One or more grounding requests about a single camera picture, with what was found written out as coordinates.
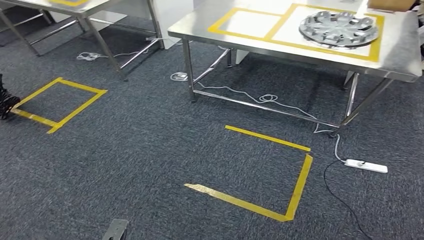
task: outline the black coiled object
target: black coiled object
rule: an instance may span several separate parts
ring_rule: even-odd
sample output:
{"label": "black coiled object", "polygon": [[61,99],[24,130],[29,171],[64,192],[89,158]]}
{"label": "black coiled object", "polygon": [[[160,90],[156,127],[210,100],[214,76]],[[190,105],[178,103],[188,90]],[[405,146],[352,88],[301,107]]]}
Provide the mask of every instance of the black coiled object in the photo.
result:
{"label": "black coiled object", "polygon": [[19,97],[13,96],[3,87],[3,74],[0,74],[0,119],[7,119],[9,112],[20,101]]}

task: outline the electrical cord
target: electrical cord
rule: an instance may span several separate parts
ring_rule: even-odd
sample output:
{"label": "electrical cord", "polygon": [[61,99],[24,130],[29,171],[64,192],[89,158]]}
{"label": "electrical cord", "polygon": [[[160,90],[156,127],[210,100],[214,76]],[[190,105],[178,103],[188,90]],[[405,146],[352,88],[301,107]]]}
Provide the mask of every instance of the electrical cord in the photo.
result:
{"label": "electrical cord", "polygon": [[[226,48],[223,48],[223,47],[221,47],[221,46],[218,46],[220,49],[222,49],[222,50],[226,50]],[[187,76],[187,74],[185,73],[185,72],[176,72],[176,73],[174,73],[174,74],[172,74],[171,76],[170,76],[170,79],[172,80],[172,81],[177,81],[177,82],[185,82],[185,81],[187,81],[188,80],[188,78],[187,78],[188,76]],[[295,110],[297,110],[297,111],[299,111],[299,112],[301,112],[301,113],[303,113],[304,115],[306,115],[306,116],[308,116],[308,117],[310,117],[310,118],[313,118],[313,119],[317,119],[315,116],[313,116],[312,114],[310,114],[310,113],[308,113],[308,112],[306,112],[306,111],[304,111],[304,110],[302,110],[302,109],[300,109],[299,107],[295,107],[295,106],[290,106],[290,105],[285,105],[285,104],[282,104],[282,103],[280,103],[280,102],[277,102],[277,100],[278,100],[278,96],[276,96],[276,95],[273,95],[273,94],[265,94],[265,95],[262,95],[262,96],[260,96],[258,99],[256,99],[256,98],[254,98],[254,97],[252,97],[250,94],[248,94],[247,92],[245,92],[245,91],[239,91],[239,90],[235,90],[235,89],[232,89],[232,88],[230,88],[230,87],[228,87],[228,86],[205,86],[205,85],[203,85],[200,81],[199,82],[197,82],[202,88],[204,88],[204,89],[227,89],[227,90],[229,90],[229,91],[231,91],[231,92],[234,92],[234,93],[239,93],[239,94],[244,94],[245,96],[247,96],[248,98],[250,98],[251,100],[253,100],[253,101],[255,101],[257,104],[265,104],[265,103],[274,103],[274,104],[277,104],[277,105],[280,105],[280,106],[282,106],[282,107],[285,107],[285,108],[290,108],[290,109],[295,109]],[[315,127],[315,130],[313,131],[313,133],[314,134],[319,134],[319,133],[332,133],[333,131],[332,130],[319,130],[319,127],[320,127],[320,124],[319,123],[317,123],[316,124],[316,127]],[[337,163],[337,162],[342,162],[342,163],[346,163],[346,161],[345,160],[343,160],[342,158],[340,158],[339,157],[339,155],[338,155],[338,148],[339,148],[339,143],[340,143],[340,140],[341,140],[341,137],[340,137],[340,134],[337,134],[336,135],[336,137],[337,137],[337,140],[336,140],[336,142],[335,142],[335,146],[334,146],[334,156],[335,156],[335,158],[337,159],[337,160],[335,160],[335,161],[333,161],[331,164],[329,164],[326,168],[325,168],[325,170],[324,170],[324,173],[323,173],[323,178],[324,178],[324,183],[325,183],[325,187],[326,187],[326,189],[328,190],[328,192],[333,196],[333,197],[335,197],[337,200],[339,200],[340,202],[342,202],[348,209],[349,209],[349,211],[353,214],[353,216],[354,216],[354,218],[355,218],[355,221],[356,221],[356,224],[357,224],[357,226],[358,226],[358,228],[359,228],[359,230],[369,239],[369,240],[373,240],[368,234],[366,234],[365,233],[365,231],[362,229],[362,227],[361,227],[361,225],[360,225],[360,223],[359,223],[359,220],[358,220],[358,216],[356,215],[356,213],[353,211],[353,209],[347,204],[347,203],[345,203],[343,200],[341,200],[338,196],[336,196],[332,191],[331,191],[331,189],[329,188],[329,186],[328,186],[328,184],[327,184],[327,178],[326,178],[326,173],[327,173],[327,170],[329,169],[329,167],[330,166],[332,166],[333,164],[335,164],[335,163]]]}
{"label": "electrical cord", "polygon": [[[178,45],[178,46],[183,45],[182,43],[175,42],[170,38],[156,38],[156,37],[147,37],[146,38],[146,41],[154,41],[154,40],[169,40],[169,41],[173,42],[175,45]],[[114,55],[113,57],[116,58],[116,57],[119,57],[119,56],[131,56],[131,55],[138,54],[138,53],[139,53],[139,51],[134,51],[134,52],[130,52],[130,53],[119,53],[119,54]],[[143,52],[143,54],[148,54],[148,53],[149,53],[148,49]],[[106,56],[106,55],[97,53],[97,52],[88,52],[88,51],[81,52],[76,57],[77,60],[85,60],[87,62],[92,62],[92,61],[99,59],[99,58],[108,59],[109,57]]]}
{"label": "electrical cord", "polygon": [[365,231],[362,229],[362,227],[361,227],[361,225],[360,225],[360,223],[359,223],[359,220],[358,220],[358,216],[356,215],[356,213],[354,212],[354,210],[346,203],[346,202],[344,202],[343,200],[341,200],[340,199],[340,197],[338,197],[338,196],[336,196],[332,191],[331,191],[331,189],[330,189],[330,187],[329,187],[329,185],[328,185],[328,183],[327,183],[327,178],[326,178],[326,173],[327,173],[327,170],[333,165],[333,164],[335,164],[335,163],[337,163],[337,162],[339,162],[339,160],[337,159],[337,160],[335,160],[335,161],[333,161],[331,164],[329,164],[326,168],[325,168],[325,170],[324,170],[324,174],[323,174],[323,178],[324,178],[324,183],[325,183],[325,187],[327,188],[327,191],[333,196],[333,197],[335,197],[337,200],[339,200],[342,204],[344,204],[346,207],[347,207],[347,209],[349,209],[349,211],[353,214],[353,216],[354,216],[354,218],[355,218],[355,221],[356,221],[356,225],[358,226],[358,228],[359,228],[359,230],[361,231],[361,233],[362,234],[364,234],[369,240],[373,240],[373,238],[372,237],[370,237],[368,234],[366,234],[365,233]]}

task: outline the metal tabletop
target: metal tabletop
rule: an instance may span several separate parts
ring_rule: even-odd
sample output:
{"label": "metal tabletop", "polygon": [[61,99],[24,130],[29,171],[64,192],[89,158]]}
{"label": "metal tabletop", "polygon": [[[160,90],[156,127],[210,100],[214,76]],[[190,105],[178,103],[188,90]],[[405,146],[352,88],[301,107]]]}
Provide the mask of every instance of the metal tabletop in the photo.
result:
{"label": "metal tabletop", "polygon": [[361,6],[359,0],[208,0],[168,32],[184,40],[415,82],[422,75],[415,12],[362,8],[379,24],[380,36],[356,49],[328,49],[299,32],[299,23],[310,13],[358,12]]}
{"label": "metal tabletop", "polygon": [[0,0],[1,3],[52,11],[74,17],[89,17],[123,0]]}

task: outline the power strip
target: power strip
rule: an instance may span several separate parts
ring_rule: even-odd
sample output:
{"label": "power strip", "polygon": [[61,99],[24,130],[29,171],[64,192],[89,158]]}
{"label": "power strip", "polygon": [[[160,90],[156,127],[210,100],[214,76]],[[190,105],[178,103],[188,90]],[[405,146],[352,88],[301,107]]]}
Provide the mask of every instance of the power strip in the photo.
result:
{"label": "power strip", "polygon": [[355,159],[347,159],[344,165],[348,167],[352,167],[352,168],[369,170],[369,171],[378,172],[382,174],[386,174],[388,172],[387,166],[369,163],[366,161],[359,161]]}

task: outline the yellow tape outline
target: yellow tape outline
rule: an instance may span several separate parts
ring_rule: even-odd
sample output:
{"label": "yellow tape outline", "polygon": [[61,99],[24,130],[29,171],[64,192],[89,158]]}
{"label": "yellow tape outline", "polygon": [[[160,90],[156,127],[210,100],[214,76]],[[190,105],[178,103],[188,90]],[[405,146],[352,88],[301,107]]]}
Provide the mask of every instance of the yellow tape outline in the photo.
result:
{"label": "yellow tape outline", "polygon": [[311,169],[312,161],[313,161],[312,156],[310,156],[309,154],[306,154],[302,169],[300,170],[300,174],[299,174],[299,177],[297,178],[296,186],[294,187],[293,194],[291,195],[290,202],[288,203],[288,207],[285,214],[271,211],[269,209],[238,199],[231,195],[225,194],[223,192],[214,190],[212,188],[209,188],[207,186],[203,186],[200,184],[186,183],[184,184],[184,186],[191,188],[193,190],[199,191],[201,193],[208,194],[211,197],[220,199],[224,202],[247,209],[254,213],[266,216],[268,218],[271,218],[280,222],[287,222],[287,221],[292,221],[293,219],[295,219],[296,209],[298,208],[299,202],[301,200],[302,192],[305,187],[309,170]]}
{"label": "yellow tape outline", "polygon": [[[289,147],[292,147],[292,148],[300,149],[300,150],[303,150],[303,151],[306,151],[306,152],[311,151],[311,149],[309,147],[306,147],[306,146],[302,146],[302,145],[292,143],[292,142],[289,142],[289,141],[285,141],[285,140],[282,140],[282,139],[278,139],[278,138],[275,138],[275,137],[263,135],[263,134],[260,134],[260,133],[248,131],[248,130],[241,129],[241,128],[238,128],[238,127],[226,125],[225,128],[228,129],[228,130],[232,130],[232,131],[235,131],[235,132],[242,133],[242,134],[250,135],[250,136],[253,136],[253,137],[257,137],[257,138],[269,140],[269,141],[272,141],[272,142],[276,142],[276,143],[279,143],[279,144],[283,144],[283,145],[286,145],[286,146],[289,146]],[[209,188],[209,187],[201,185],[201,184],[186,183],[186,184],[184,184],[184,186],[191,188],[193,190],[196,190],[198,192],[208,194],[211,197],[220,199],[224,202],[227,202],[227,203],[239,206],[241,208],[247,209],[247,210],[252,211],[254,213],[266,216],[268,218],[271,218],[271,219],[274,219],[274,220],[277,220],[277,221],[280,221],[280,222],[287,222],[287,221],[292,221],[293,219],[295,219],[295,213],[296,213],[296,210],[298,209],[299,202],[300,202],[301,197],[302,197],[302,193],[303,193],[303,190],[304,190],[304,187],[305,187],[305,184],[306,184],[306,179],[308,178],[309,171],[311,170],[312,161],[313,161],[312,156],[309,155],[308,153],[306,153],[304,161],[303,161],[302,168],[301,168],[300,173],[299,173],[299,177],[297,178],[296,185],[294,186],[293,193],[291,195],[291,198],[290,198],[290,201],[288,203],[285,214],[277,213],[275,211],[263,208],[261,206],[255,205],[255,204],[250,203],[250,202],[245,201],[245,200],[238,199],[236,197],[233,197],[231,195],[225,194],[223,192],[217,191],[215,189]]]}
{"label": "yellow tape outline", "polygon": [[[379,59],[380,59],[380,47],[381,47],[381,42],[382,42],[382,37],[383,37],[385,17],[382,16],[382,15],[377,15],[377,14],[371,14],[371,13],[365,14],[367,16],[374,17],[376,19],[375,25],[379,28],[379,36],[375,41],[373,41],[371,43],[371,45],[370,45],[371,47],[370,47],[368,56],[354,54],[354,53],[340,52],[340,51],[337,51],[337,50],[327,49],[327,48],[323,48],[323,47],[313,47],[313,46],[307,46],[307,45],[297,44],[297,43],[293,43],[293,42],[273,40],[272,38],[274,37],[274,35],[283,26],[283,24],[287,21],[287,19],[289,19],[289,17],[292,15],[292,13],[296,10],[297,7],[308,7],[308,8],[321,9],[321,10],[326,10],[326,11],[331,11],[331,12],[351,12],[351,13],[355,13],[355,12],[352,12],[352,11],[345,11],[345,10],[337,9],[337,8],[328,8],[328,7],[321,7],[321,6],[315,6],[315,5],[309,5],[309,4],[299,4],[299,3],[292,3],[291,6],[288,8],[288,10],[284,14],[274,14],[274,13],[269,13],[269,12],[254,11],[254,10],[250,10],[250,9],[246,9],[246,8],[234,7],[230,11],[228,11],[223,17],[221,17],[218,21],[216,21],[214,24],[212,24],[207,30],[211,33],[216,33],[216,34],[223,34],[223,35],[230,35],[230,36],[235,36],[235,37],[240,37],[240,38],[245,38],[245,39],[259,40],[259,41],[264,41],[264,42],[268,42],[268,43],[281,44],[281,45],[285,45],[285,46],[289,46],[289,47],[311,50],[311,51],[316,51],[316,52],[322,52],[322,53],[326,53],[326,54],[334,54],[334,55],[339,55],[339,56],[344,56],[344,57],[354,58],[354,59],[359,59],[359,60],[365,60],[365,61],[370,61],[370,62],[378,62],[379,61]],[[246,34],[240,34],[240,33],[235,33],[235,32],[231,32],[231,31],[221,30],[220,27],[225,22],[227,22],[238,11],[260,13],[260,14],[271,15],[271,16],[279,16],[281,18],[272,27],[272,29],[265,35],[265,37],[250,36],[250,35],[246,35]]]}
{"label": "yellow tape outline", "polygon": [[[44,92],[45,90],[47,90],[48,88],[50,88],[51,86],[53,86],[54,84],[57,84],[57,83],[61,83],[61,84],[68,85],[68,86],[73,87],[73,88],[77,88],[77,89],[81,89],[81,90],[88,91],[88,92],[91,92],[91,93],[95,93],[95,95],[93,97],[91,97],[88,101],[83,103],[81,106],[79,106],[77,109],[72,111],[69,115],[65,116],[59,122],[55,122],[55,121],[49,120],[47,118],[44,118],[42,116],[38,116],[38,115],[35,115],[35,114],[32,114],[32,113],[18,109],[19,106],[21,106],[21,105],[25,104],[26,102],[28,102],[29,100],[35,98],[37,95],[41,94],[42,92]],[[45,124],[47,126],[52,127],[47,132],[48,134],[52,134],[52,133],[56,132],[58,129],[60,129],[64,124],[66,124],[73,117],[75,117],[77,114],[79,114],[81,111],[86,109],[94,101],[99,99],[106,92],[107,92],[107,90],[104,90],[104,89],[97,89],[97,88],[94,88],[94,87],[91,87],[91,86],[86,86],[86,85],[82,85],[80,83],[76,83],[76,82],[73,82],[73,81],[65,80],[62,77],[58,77],[58,78],[54,79],[53,81],[47,83],[42,88],[33,92],[32,94],[30,94],[26,98],[22,99],[18,104],[16,104],[13,107],[11,112],[16,114],[16,115],[20,115],[20,116],[25,117],[27,119],[32,119],[34,121],[37,121],[39,123],[42,123],[42,124]]]}
{"label": "yellow tape outline", "polygon": [[286,145],[286,146],[289,146],[289,147],[292,147],[292,148],[295,148],[295,149],[300,149],[300,150],[303,150],[303,151],[306,151],[306,152],[311,151],[311,148],[307,147],[307,146],[302,146],[302,145],[299,145],[299,144],[296,144],[296,143],[292,143],[292,142],[289,142],[289,141],[278,139],[278,138],[275,138],[275,137],[272,137],[272,136],[263,135],[263,134],[256,133],[256,132],[253,132],[253,131],[241,129],[241,128],[238,128],[238,127],[235,127],[235,126],[226,125],[225,128],[228,129],[228,130],[232,130],[232,131],[235,131],[235,132],[242,133],[242,134],[246,134],[246,135],[254,136],[254,137],[257,137],[257,138],[269,140],[269,141],[272,141],[272,142],[275,142],[275,143],[279,143],[279,144],[282,144],[282,145]]}

